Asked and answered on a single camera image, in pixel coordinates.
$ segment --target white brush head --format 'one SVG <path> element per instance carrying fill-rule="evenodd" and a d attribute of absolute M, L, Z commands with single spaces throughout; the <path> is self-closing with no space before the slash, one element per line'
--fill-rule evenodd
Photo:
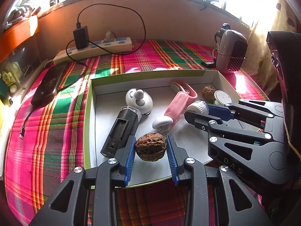
<path fill-rule="evenodd" d="M 153 122 L 153 128 L 159 132 L 165 132 L 170 129 L 170 125 L 173 123 L 173 119 L 169 116 L 163 115 L 156 118 Z"/>
<path fill-rule="evenodd" d="M 188 111 L 195 111 L 205 115 L 209 114 L 209 108 L 204 101 L 197 101 L 187 107 Z"/>

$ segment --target blue gripper pad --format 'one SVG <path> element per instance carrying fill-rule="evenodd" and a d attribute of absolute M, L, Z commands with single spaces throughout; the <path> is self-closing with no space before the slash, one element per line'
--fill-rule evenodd
<path fill-rule="evenodd" d="M 168 157 L 168 162 L 170 164 L 171 176 L 176 186 L 178 186 L 180 181 L 179 173 L 178 173 L 178 164 L 169 137 L 166 138 L 166 142 L 167 142 L 167 157 Z"/>
<path fill-rule="evenodd" d="M 234 115 L 229 111 L 229 109 L 221 108 L 218 106 L 209 105 L 209 115 L 221 118 L 223 121 L 234 120 Z"/>
<path fill-rule="evenodd" d="M 128 159 L 126 160 L 125 169 L 124 169 L 124 185 L 127 186 L 128 182 L 131 180 L 131 173 L 133 171 L 133 165 L 134 165 L 134 159 L 135 159 L 135 142 L 136 138 L 133 138 L 133 141 L 131 143 L 131 147 L 128 153 Z"/>

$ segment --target metal screw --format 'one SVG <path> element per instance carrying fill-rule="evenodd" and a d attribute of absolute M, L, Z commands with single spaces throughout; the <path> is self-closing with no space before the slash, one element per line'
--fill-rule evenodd
<path fill-rule="evenodd" d="M 193 163 L 195 163 L 195 159 L 189 157 L 189 158 L 186 159 L 186 162 L 188 164 L 193 164 Z"/>
<path fill-rule="evenodd" d="M 82 172 L 82 167 L 76 167 L 76 168 L 74 168 L 74 172 L 75 172 L 75 173 L 80 173 L 80 172 Z"/>
<path fill-rule="evenodd" d="M 266 139 L 271 139 L 271 138 L 272 138 L 272 136 L 271 136 L 269 133 L 266 133 L 266 134 L 264 135 L 264 137 L 265 137 Z"/>
<path fill-rule="evenodd" d="M 221 166 L 221 170 L 222 170 L 223 172 L 227 172 L 227 171 L 229 171 L 229 167 L 227 167 L 226 165 L 222 165 L 222 166 Z"/>
<path fill-rule="evenodd" d="M 211 143 L 214 143 L 214 142 L 217 141 L 217 137 L 211 137 L 211 138 L 209 138 L 209 141 L 210 141 Z"/>
<path fill-rule="evenodd" d="M 117 162 L 117 160 L 115 158 L 108 159 L 109 164 L 115 164 L 116 162 Z"/>

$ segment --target walnut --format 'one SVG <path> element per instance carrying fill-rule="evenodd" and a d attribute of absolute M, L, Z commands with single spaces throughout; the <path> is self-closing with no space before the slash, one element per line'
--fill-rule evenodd
<path fill-rule="evenodd" d="M 135 143 L 137 155 L 144 161 L 158 161 L 167 148 L 165 137 L 159 133 L 147 133 Z"/>
<path fill-rule="evenodd" d="M 208 101 L 215 101 L 215 97 L 214 97 L 215 91 L 216 90 L 213 87 L 206 86 L 202 90 L 202 95 L 203 95 L 204 99 L 206 99 Z"/>

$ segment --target black cable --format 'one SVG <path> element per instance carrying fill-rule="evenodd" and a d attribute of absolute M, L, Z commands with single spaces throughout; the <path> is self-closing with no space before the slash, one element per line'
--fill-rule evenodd
<path fill-rule="evenodd" d="M 82 62 L 80 62 L 80 61 L 77 61 L 77 60 L 75 60 L 74 58 L 72 58 L 72 57 L 69 55 L 69 53 L 68 53 L 68 46 L 69 46 L 70 43 L 73 42 L 73 41 L 75 41 L 75 39 L 71 40 L 71 41 L 67 44 L 67 46 L 66 46 L 66 54 L 67 54 L 67 56 L 68 56 L 73 62 L 76 62 L 76 63 L 78 63 L 78 64 L 83 65 L 83 66 L 85 67 L 85 70 L 84 70 L 83 73 L 79 76 L 79 78 L 77 78 L 76 80 L 74 80 L 74 81 L 73 81 L 72 83 L 70 83 L 69 85 L 67 85 L 67 86 L 62 87 L 61 89 L 59 89 L 59 90 L 58 90 L 58 93 L 61 92 L 61 91 L 63 91 L 63 90 L 65 90 L 65 89 L 67 89 L 68 87 L 71 87 L 74 83 L 76 83 L 79 79 L 81 79 L 81 78 L 85 75 L 86 70 L 87 70 L 87 67 L 88 67 L 85 63 L 82 63 Z"/>
<path fill-rule="evenodd" d="M 20 131 L 20 135 L 19 137 L 22 139 L 24 137 L 24 134 L 25 134 L 25 124 L 26 122 L 28 121 L 29 117 L 31 116 L 31 114 L 36 110 L 36 108 L 34 108 L 33 106 L 31 106 L 31 110 L 30 112 L 28 113 L 28 115 L 26 116 L 24 122 L 23 122 L 23 125 L 22 125 L 22 128 L 21 128 L 21 131 Z"/>
<path fill-rule="evenodd" d="M 80 27 L 81 27 L 80 22 L 79 22 L 79 16 L 81 15 L 81 13 L 82 13 L 84 10 L 86 10 L 87 8 L 92 7 L 92 6 L 95 6 L 95 5 L 107 5 L 107 6 L 120 7 L 120 8 L 125 8 L 125 9 L 128 9 L 128 10 L 131 10 L 131 11 L 133 11 L 134 13 L 136 13 L 136 14 L 139 16 L 139 18 L 141 19 L 142 24 L 143 24 L 143 29 L 144 29 L 144 39 L 143 39 L 143 42 L 141 43 L 141 45 L 140 45 L 137 49 L 135 49 L 134 51 L 128 52 L 128 53 L 113 53 L 113 52 L 110 52 L 109 50 L 107 50 L 107 49 L 105 49 L 105 48 L 103 48 L 103 47 L 101 47 L 101 46 L 99 46 L 99 45 L 97 45 L 97 44 L 95 44 L 95 43 L 93 43 L 93 42 L 91 42 L 91 41 L 89 41 L 89 40 L 87 40 L 87 42 L 93 44 L 93 45 L 96 46 L 96 47 L 99 47 L 100 49 L 106 51 L 107 53 L 115 54 L 115 55 L 120 55 L 120 56 L 122 56 L 122 55 L 129 55 L 129 54 L 135 53 L 135 52 L 137 52 L 137 51 L 143 46 L 143 44 L 145 43 L 145 40 L 146 40 L 146 28 L 145 28 L 144 21 L 143 21 L 141 15 L 140 15 L 138 12 L 136 12 L 135 10 L 133 10 L 133 9 L 131 9 L 131 8 L 128 8 L 128 7 L 118 6 L 118 5 L 113 5 L 113 4 L 106 4 L 106 3 L 95 3 L 95 4 L 92 4 L 92 5 L 90 5 L 90 6 L 87 6 L 87 7 L 85 7 L 82 11 L 79 12 L 79 15 L 78 15 L 78 17 L 77 17 L 77 24 L 76 24 L 76 27 L 77 27 L 77 28 L 80 28 Z M 73 59 L 73 58 L 68 54 L 68 46 L 69 46 L 70 43 L 73 42 L 73 41 L 75 41 L 75 39 L 74 39 L 74 40 L 71 40 L 71 41 L 67 44 L 67 46 L 66 46 L 66 54 L 67 54 L 67 56 L 68 56 L 72 61 L 74 61 L 74 62 L 76 62 L 76 63 L 79 63 L 79 64 L 82 64 L 83 66 L 85 66 L 85 70 L 84 70 L 84 72 L 79 76 L 78 79 L 74 80 L 74 81 L 73 81 L 72 83 L 70 83 L 69 85 L 67 85 L 67 86 L 65 86 L 65 87 L 63 87 L 63 88 L 61 88 L 61 89 L 59 89 L 58 92 L 61 92 L 61 91 L 65 90 L 65 89 L 67 89 L 68 87 L 72 86 L 74 83 L 76 83 L 80 78 L 82 78 L 82 77 L 84 76 L 84 74 L 86 73 L 86 69 L 87 69 L 87 67 L 88 67 L 85 63 L 82 63 L 82 62 L 80 62 L 80 61 L 77 61 L 77 60 Z"/>
<path fill-rule="evenodd" d="M 82 13 L 83 11 L 85 11 L 87 8 L 92 7 L 92 6 L 96 6 L 96 5 L 107 5 L 107 6 L 113 6 L 113 7 L 120 7 L 120 8 L 125 8 L 125 9 L 128 9 L 128 10 L 131 10 L 131 11 L 133 11 L 134 13 L 136 13 L 136 14 L 139 16 L 139 18 L 141 19 L 141 22 L 142 22 L 142 25 L 143 25 L 143 29 L 144 29 L 144 39 L 143 39 L 143 42 L 141 43 L 141 45 L 140 45 L 137 49 L 135 49 L 134 51 L 128 52 L 128 53 L 113 53 L 113 52 L 110 52 L 109 50 L 107 50 L 107 49 L 105 49 L 105 48 L 103 48 L 103 47 L 101 47 L 101 46 L 99 46 L 99 45 L 97 45 L 97 44 L 95 44 L 95 43 L 93 43 L 93 42 L 91 42 L 91 41 L 89 41 L 89 40 L 87 40 L 87 41 L 88 41 L 89 43 L 93 44 L 94 46 L 96 46 L 96 47 L 98 47 L 98 48 L 101 48 L 102 50 L 104 50 L 104 51 L 106 51 L 107 53 L 110 53 L 110 54 L 115 54 L 115 55 L 120 55 L 120 56 L 122 56 L 122 55 L 129 55 L 129 54 L 132 54 L 132 53 L 137 52 L 137 51 L 143 46 L 143 44 L 145 43 L 145 40 L 146 40 L 146 28 L 145 28 L 145 24 L 144 24 L 143 18 L 142 18 L 141 15 L 140 15 L 137 11 L 135 11 L 134 9 L 131 9 L 131 8 L 128 8 L 128 7 L 124 7 L 124 6 L 118 6 L 118 5 L 113 5 L 113 4 L 107 4 L 107 3 L 94 3 L 94 4 L 90 5 L 90 6 L 85 7 L 82 11 L 79 12 L 79 15 L 78 15 L 78 17 L 77 17 L 77 24 L 76 24 L 76 27 L 77 27 L 77 28 L 81 28 L 81 24 L 80 24 L 80 22 L 79 22 L 79 16 L 81 15 L 81 13 Z"/>

